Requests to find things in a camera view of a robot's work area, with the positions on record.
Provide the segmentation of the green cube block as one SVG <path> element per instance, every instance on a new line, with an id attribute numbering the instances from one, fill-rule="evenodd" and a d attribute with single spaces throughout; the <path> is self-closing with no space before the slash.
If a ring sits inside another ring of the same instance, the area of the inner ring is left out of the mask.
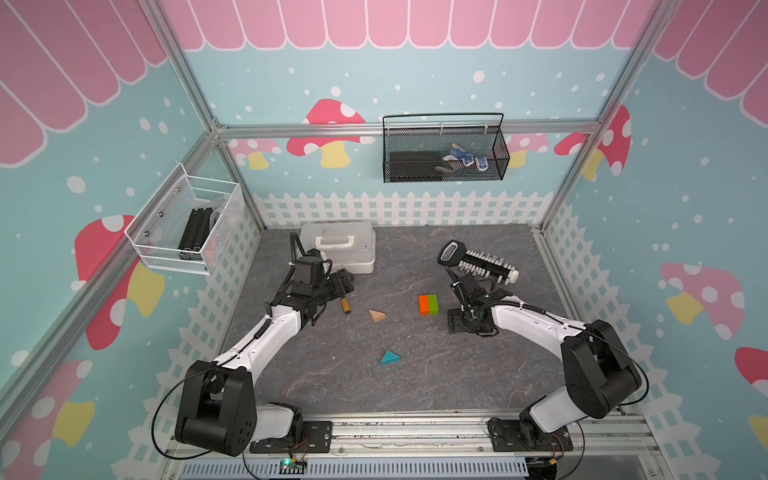
<path id="1" fill-rule="evenodd" d="M 435 294 L 428 295 L 429 314 L 435 316 L 439 314 L 438 298 Z"/>

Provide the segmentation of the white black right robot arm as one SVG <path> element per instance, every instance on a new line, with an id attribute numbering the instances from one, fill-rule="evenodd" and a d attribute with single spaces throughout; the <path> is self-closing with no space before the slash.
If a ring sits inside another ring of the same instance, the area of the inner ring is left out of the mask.
<path id="1" fill-rule="evenodd" d="M 473 277 L 455 280 L 460 307 L 448 312 L 449 328 L 481 337 L 515 333 L 561 360 L 564 385 L 526 407 L 518 437 L 532 447 L 571 423 L 602 419 L 648 383 L 613 326 L 584 323 L 527 303 L 509 292 L 483 289 Z"/>

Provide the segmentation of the natural wooden triangle block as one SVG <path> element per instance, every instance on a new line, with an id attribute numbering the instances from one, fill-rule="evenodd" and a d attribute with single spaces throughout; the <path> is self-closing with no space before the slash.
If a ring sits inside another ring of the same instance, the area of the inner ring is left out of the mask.
<path id="1" fill-rule="evenodd" d="M 370 317 L 374 323 L 382 322 L 386 319 L 387 315 L 384 312 L 376 311 L 376 310 L 370 310 L 369 311 Z"/>

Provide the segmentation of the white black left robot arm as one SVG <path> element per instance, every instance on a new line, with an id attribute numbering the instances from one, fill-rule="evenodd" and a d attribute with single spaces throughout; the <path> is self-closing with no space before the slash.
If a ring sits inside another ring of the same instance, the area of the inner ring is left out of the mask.
<path id="1" fill-rule="evenodd" d="M 175 439 L 229 456 L 262 441 L 280 449 L 306 443 L 301 409 L 257 404 L 255 384 L 290 339 L 314 324 L 328 303 L 353 291 L 354 276 L 345 269 L 282 286 L 266 314 L 235 345 L 212 361 L 198 360 L 189 367 L 181 382 Z"/>

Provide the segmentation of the orange cube block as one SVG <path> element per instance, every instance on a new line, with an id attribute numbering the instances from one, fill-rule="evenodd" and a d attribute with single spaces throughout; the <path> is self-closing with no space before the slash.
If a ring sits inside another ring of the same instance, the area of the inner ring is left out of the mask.
<path id="1" fill-rule="evenodd" d="M 428 295 L 419 295 L 419 314 L 421 316 L 429 316 L 431 314 L 430 300 Z"/>

